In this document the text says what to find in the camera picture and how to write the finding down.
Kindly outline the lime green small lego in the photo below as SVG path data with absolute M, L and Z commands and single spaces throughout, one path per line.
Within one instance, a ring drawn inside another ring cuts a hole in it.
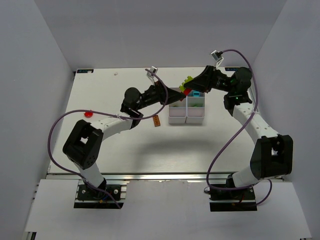
M 201 108 L 203 105 L 201 103 L 195 103 L 191 107 L 192 108 Z

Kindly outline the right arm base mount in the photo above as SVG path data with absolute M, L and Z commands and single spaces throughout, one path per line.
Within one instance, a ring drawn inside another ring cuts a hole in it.
M 203 192 L 209 195 L 211 212 L 255 212 L 257 203 L 252 188 L 241 190 L 218 190 L 208 186 Z

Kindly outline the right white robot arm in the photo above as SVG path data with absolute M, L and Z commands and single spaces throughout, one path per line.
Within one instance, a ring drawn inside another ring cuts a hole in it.
M 208 65 L 200 75 L 188 77 L 182 84 L 200 93 L 209 93 L 212 89 L 226 92 L 224 108 L 255 144 L 249 166 L 226 180 L 227 191 L 246 189 L 264 179 L 289 175 L 293 168 L 293 139 L 274 130 L 256 111 L 248 92 L 252 78 L 251 70 L 246 67 L 239 67 L 232 76 L 227 76 Z

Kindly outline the lime green lego brick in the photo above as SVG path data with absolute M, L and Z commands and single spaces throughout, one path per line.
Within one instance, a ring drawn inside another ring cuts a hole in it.
M 190 82 L 190 81 L 192 81 L 193 79 L 194 79 L 193 77 L 188 76 L 188 77 L 181 83 L 181 85 L 179 86 L 180 91 L 181 91 L 181 92 L 184 92 L 184 91 L 187 89 L 187 87 L 185 87 L 185 84 L 188 83 L 188 82 Z

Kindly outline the small red lego piece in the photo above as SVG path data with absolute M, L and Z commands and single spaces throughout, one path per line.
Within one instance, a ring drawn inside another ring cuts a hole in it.
M 92 118 L 94 113 L 92 111 L 85 111 L 83 115 L 85 118 Z

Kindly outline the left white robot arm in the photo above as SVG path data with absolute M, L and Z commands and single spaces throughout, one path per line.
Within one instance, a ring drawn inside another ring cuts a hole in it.
M 106 190 L 107 182 L 96 164 L 102 142 L 123 131 L 131 130 L 140 123 L 143 114 L 139 110 L 160 103 L 163 106 L 181 101 L 186 95 L 156 82 L 141 93 L 135 87 L 124 93 L 120 112 L 124 117 L 107 117 L 96 122 L 79 120 L 67 138 L 62 152 L 78 168 L 87 184 L 96 189 Z

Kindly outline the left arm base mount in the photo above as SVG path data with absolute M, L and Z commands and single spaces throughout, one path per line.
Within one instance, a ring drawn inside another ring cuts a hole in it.
M 78 182 L 74 209 L 121 209 L 127 193 L 126 184 L 107 184 L 106 191 L 114 198 L 101 191 L 91 189 L 83 181 Z

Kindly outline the red long lego brick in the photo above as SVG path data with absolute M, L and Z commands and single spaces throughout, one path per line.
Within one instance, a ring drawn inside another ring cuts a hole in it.
M 186 89 L 183 91 L 183 94 L 184 94 L 185 96 L 188 96 L 191 91 L 192 91 L 191 88 L 186 88 Z

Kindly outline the teal rounded lego brick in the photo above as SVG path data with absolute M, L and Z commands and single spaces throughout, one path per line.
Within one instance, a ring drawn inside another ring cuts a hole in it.
M 192 96 L 193 97 L 200 97 L 201 96 L 201 93 L 199 91 L 193 91 L 192 92 Z

